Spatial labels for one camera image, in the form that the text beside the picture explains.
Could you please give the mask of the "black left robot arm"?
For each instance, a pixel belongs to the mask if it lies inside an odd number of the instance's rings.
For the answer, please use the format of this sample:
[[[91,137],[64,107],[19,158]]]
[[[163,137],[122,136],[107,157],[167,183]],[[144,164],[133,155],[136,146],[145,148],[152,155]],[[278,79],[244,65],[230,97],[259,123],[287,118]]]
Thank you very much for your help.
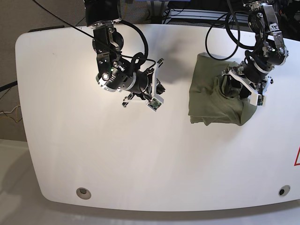
[[[271,2],[244,0],[243,5],[249,8],[247,22],[255,33],[255,45],[244,45],[233,36],[229,28],[229,19],[235,18],[236,15],[229,12],[225,17],[226,32],[237,46],[245,50],[244,60],[230,71],[234,74],[234,79],[241,78],[243,89],[263,100],[267,87],[272,82],[268,74],[275,66],[285,63],[288,50]]]

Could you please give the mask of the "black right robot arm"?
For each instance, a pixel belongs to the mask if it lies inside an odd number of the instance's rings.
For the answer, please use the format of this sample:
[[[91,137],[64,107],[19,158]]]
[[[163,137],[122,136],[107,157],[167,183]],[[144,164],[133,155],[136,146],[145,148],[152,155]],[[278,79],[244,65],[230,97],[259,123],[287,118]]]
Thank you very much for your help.
[[[125,90],[141,99],[149,97],[154,67],[145,71],[140,70],[149,54],[144,34],[135,25],[122,20],[118,0],[86,0],[84,6],[86,25],[93,28],[92,43],[97,54],[98,84],[107,91]],[[121,54],[124,39],[115,29],[113,25],[115,22],[131,27],[140,35],[144,46],[143,52],[128,58]]]

